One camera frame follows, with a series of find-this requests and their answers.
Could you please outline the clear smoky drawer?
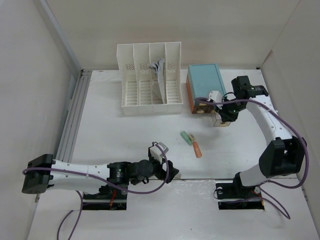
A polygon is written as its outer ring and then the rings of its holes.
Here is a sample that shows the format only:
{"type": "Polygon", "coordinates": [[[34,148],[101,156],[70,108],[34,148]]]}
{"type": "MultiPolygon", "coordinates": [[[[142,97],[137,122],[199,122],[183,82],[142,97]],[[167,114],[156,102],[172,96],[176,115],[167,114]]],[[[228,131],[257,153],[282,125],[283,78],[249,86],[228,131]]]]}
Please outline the clear smoky drawer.
{"type": "Polygon", "coordinates": [[[222,121],[221,116],[214,110],[212,110],[211,113],[213,127],[228,127],[231,124],[230,121],[222,121]]]}

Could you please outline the white instruction booklet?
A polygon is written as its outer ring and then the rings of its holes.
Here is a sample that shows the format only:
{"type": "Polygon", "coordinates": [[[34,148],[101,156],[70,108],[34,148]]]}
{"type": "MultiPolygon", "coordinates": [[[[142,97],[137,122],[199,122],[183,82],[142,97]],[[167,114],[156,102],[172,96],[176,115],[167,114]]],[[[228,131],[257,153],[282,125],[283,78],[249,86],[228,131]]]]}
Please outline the white instruction booklet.
{"type": "Polygon", "coordinates": [[[148,68],[153,71],[156,77],[156,83],[153,84],[152,89],[154,93],[161,99],[163,104],[166,104],[166,90],[165,90],[165,59],[159,58],[157,62],[152,62],[148,68]]]}

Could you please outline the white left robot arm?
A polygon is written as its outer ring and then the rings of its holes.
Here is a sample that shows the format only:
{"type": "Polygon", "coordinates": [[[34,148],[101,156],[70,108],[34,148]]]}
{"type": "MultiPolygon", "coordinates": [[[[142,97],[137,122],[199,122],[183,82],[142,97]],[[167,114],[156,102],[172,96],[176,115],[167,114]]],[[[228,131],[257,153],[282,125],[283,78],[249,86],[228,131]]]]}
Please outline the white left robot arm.
{"type": "Polygon", "coordinates": [[[129,185],[148,184],[156,177],[162,184],[169,184],[179,170],[168,160],[167,147],[160,144],[148,148],[148,158],[138,162],[114,162],[107,164],[75,164],[41,155],[27,164],[22,171],[22,193],[42,194],[49,189],[79,191],[100,198],[111,195],[112,189],[130,193],[129,185]]]}

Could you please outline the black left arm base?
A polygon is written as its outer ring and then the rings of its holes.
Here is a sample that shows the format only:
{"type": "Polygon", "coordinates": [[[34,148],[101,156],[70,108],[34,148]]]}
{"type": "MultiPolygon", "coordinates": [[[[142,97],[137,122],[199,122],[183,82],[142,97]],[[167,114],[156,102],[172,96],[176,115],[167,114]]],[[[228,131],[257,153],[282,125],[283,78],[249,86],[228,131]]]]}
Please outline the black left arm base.
{"type": "Polygon", "coordinates": [[[96,194],[83,194],[84,211],[125,211],[127,193],[117,188],[102,186],[96,194]]]}

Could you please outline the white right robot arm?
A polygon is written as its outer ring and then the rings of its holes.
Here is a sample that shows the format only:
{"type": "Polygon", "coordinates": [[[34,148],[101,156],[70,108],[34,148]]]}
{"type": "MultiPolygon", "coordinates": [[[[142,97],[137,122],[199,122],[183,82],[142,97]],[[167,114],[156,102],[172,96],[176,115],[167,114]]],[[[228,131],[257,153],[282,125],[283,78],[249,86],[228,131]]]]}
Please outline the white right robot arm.
{"type": "Polygon", "coordinates": [[[233,178],[232,193],[243,197],[255,187],[273,177],[287,176],[301,170],[306,143],[280,120],[268,91],[262,85],[251,85],[248,76],[238,76],[231,82],[235,98],[223,97],[223,105],[216,107],[222,122],[235,122],[239,112],[247,109],[260,127],[266,149],[258,164],[238,172],[233,178]]]}

